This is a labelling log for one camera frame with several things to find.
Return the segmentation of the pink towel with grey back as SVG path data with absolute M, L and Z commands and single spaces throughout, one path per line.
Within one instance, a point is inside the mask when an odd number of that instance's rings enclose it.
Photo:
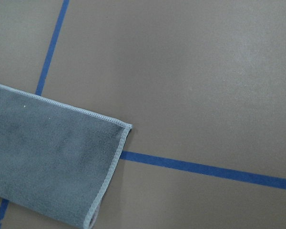
M 131 129 L 0 84 L 0 197 L 91 229 Z

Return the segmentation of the blue tape line lengthwise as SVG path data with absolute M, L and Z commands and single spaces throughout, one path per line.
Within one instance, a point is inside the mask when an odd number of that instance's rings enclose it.
M 54 31 L 53 31 L 53 34 L 51 37 L 51 41 L 50 41 L 50 44 L 49 44 L 49 47 L 48 47 L 48 50 L 46 53 L 46 57 L 45 57 L 45 60 L 44 60 L 44 63 L 43 63 L 42 69 L 41 69 L 41 74 L 39 76 L 39 80 L 38 80 L 37 87 L 35 90 L 35 94 L 38 96 L 42 95 L 42 92 L 44 89 L 47 74 L 48 74 L 48 71 L 49 71 L 49 68 L 51 65 L 51 61 L 53 58 L 53 54 L 54 54 L 54 51 L 56 48 L 56 44 L 57 44 L 57 41 L 59 38 L 59 34 L 61 31 L 61 27 L 62 27 L 62 24 L 64 21 L 64 17 L 65 17 L 69 2 L 70 2 L 69 0 L 63 0 L 62 5 L 61 5 L 59 16 L 57 18 L 57 21 L 56 21 L 56 24 L 54 27 Z M 8 205 L 9 205 L 9 201 L 7 199 L 3 198 L 1 200 L 1 203 L 0 203 L 0 228 L 2 226 L 2 221 L 5 217 L 5 213 L 6 213 L 6 210 L 8 208 Z

